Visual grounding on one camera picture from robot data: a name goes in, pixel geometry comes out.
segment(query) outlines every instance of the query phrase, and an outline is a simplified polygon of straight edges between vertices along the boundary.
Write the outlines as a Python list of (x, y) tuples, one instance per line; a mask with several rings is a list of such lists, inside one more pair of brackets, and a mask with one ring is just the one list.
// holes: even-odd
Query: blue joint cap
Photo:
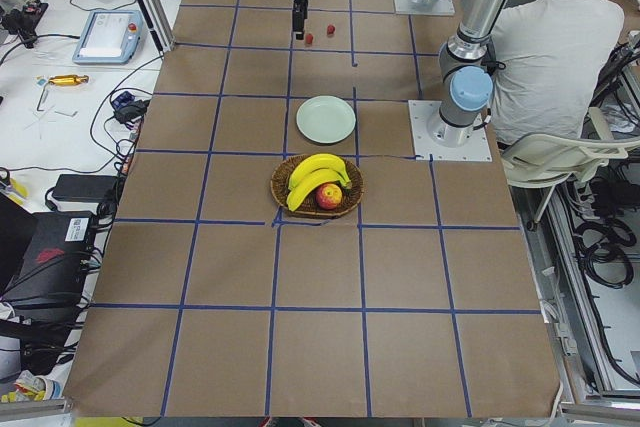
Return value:
[(482, 109), (493, 92), (493, 81), (480, 67), (463, 67), (451, 79), (451, 98), (467, 112)]

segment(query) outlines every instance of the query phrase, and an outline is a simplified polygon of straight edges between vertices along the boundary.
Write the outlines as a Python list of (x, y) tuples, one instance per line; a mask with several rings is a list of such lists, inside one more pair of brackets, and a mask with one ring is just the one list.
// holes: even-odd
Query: white shirt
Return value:
[(545, 132), (578, 138), (624, 12), (608, 0), (536, 0), (505, 9), (492, 32), (497, 60), (489, 102), (498, 140)]

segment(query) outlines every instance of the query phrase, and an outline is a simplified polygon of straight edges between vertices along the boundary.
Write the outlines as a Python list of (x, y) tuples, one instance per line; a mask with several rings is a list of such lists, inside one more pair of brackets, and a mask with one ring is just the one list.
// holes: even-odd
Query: white label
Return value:
[(84, 240), (84, 234), (87, 232), (89, 219), (71, 219), (65, 242), (80, 242)]

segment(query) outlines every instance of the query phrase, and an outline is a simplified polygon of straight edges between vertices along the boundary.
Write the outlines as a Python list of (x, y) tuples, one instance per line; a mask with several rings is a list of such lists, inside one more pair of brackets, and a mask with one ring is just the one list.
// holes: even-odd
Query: light blue device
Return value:
[(76, 64), (126, 64), (144, 27), (139, 10), (91, 12), (73, 54)]

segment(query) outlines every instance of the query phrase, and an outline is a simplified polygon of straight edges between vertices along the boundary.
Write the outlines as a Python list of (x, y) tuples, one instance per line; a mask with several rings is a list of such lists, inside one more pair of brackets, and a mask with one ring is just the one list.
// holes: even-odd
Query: banana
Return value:
[(340, 182), (342, 176), (333, 169), (317, 169), (307, 175), (287, 196), (287, 207), (294, 212), (313, 190), (327, 182)]
[(349, 179), (349, 175), (347, 174), (347, 167), (344, 160), (337, 155), (321, 153), (307, 157), (291, 172), (289, 176), (289, 190), (295, 189), (303, 179), (318, 169), (335, 170), (340, 174), (340, 179), (338, 179), (340, 185), (345, 189), (351, 188), (351, 179)]

